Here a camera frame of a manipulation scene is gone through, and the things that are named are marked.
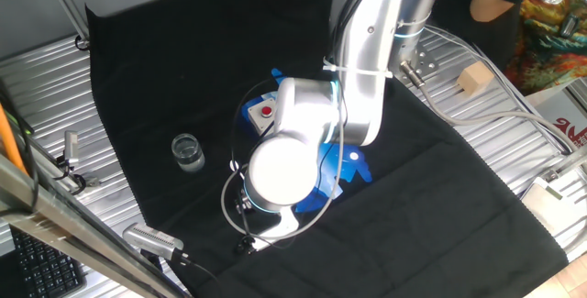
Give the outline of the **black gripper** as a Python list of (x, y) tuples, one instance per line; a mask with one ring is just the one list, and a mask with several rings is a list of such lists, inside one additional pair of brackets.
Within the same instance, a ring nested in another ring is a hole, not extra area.
[(252, 212), (252, 202), (244, 188), (238, 190), (237, 198), (235, 199), (235, 207), (239, 214), (248, 214)]

